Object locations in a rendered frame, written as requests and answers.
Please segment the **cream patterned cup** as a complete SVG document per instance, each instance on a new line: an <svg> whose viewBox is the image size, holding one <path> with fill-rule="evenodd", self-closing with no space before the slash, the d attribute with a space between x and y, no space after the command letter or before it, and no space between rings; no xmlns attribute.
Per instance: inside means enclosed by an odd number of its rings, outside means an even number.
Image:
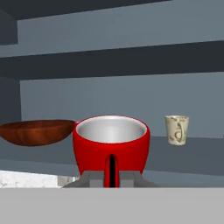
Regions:
<svg viewBox="0 0 224 224"><path fill-rule="evenodd" d="M168 143L178 146L185 145L189 117L186 115L166 115L164 120Z"/></svg>

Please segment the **grey open cabinet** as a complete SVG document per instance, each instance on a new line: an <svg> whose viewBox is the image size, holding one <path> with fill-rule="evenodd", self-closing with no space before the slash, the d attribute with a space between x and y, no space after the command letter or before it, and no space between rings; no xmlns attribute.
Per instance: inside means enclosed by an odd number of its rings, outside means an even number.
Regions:
<svg viewBox="0 0 224 224"><path fill-rule="evenodd" d="M0 8L0 58L224 40L224 0L132 3L15 20ZM148 124L145 177L170 186L224 186L224 72L46 80L0 76L0 122L132 116ZM165 116L188 116L185 145Z"/></svg>

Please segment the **brown wooden bowl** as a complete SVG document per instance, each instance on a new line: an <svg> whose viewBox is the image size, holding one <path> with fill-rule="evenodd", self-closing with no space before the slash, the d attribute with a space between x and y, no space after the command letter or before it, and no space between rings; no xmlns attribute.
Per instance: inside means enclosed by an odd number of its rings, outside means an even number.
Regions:
<svg viewBox="0 0 224 224"><path fill-rule="evenodd" d="M71 120L33 120L0 125L0 136L11 144L42 146L57 143L74 130Z"/></svg>

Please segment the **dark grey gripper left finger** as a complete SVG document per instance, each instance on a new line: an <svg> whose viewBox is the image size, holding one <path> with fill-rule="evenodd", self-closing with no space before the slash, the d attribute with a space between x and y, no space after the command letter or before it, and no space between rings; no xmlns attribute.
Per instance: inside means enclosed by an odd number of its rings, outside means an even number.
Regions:
<svg viewBox="0 0 224 224"><path fill-rule="evenodd" d="M65 188L73 187L104 187L104 172L84 171L79 180L65 185Z"/></svg>

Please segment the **red mug with white inside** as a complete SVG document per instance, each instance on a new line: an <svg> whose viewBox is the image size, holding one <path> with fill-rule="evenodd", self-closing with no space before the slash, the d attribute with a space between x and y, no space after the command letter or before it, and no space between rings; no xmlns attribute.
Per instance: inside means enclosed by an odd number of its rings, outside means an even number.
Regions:
<svg viewBox="0 0 224 224"><path fill-rule="evenodd" d="M103 172L105 187L120 186L120 172L143 173L151 131L136 118L99 115L76 122L73 152L80 174Z"/></svg>

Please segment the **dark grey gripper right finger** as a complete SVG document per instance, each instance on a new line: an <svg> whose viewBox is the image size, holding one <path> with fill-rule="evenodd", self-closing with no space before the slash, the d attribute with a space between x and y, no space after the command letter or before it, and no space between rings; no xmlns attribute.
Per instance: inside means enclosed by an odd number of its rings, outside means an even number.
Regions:
<svg viewBox="0 0 224 224"><path fill-rule="evenodd" d="M158 187L154 182L143 178L139 171L120 171L120 187Z"/></svg>

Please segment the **grey cabinet shelf board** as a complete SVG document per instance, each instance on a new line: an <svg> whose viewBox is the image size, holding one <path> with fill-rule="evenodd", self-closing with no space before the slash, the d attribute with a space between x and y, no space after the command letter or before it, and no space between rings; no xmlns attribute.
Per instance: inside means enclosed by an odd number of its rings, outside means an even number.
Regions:
<svg viewBox="0 0 224 224"><path fill-rule="evenodd" d="M0 76L46 80L224 72L224 40L0 58Z"/></svg>

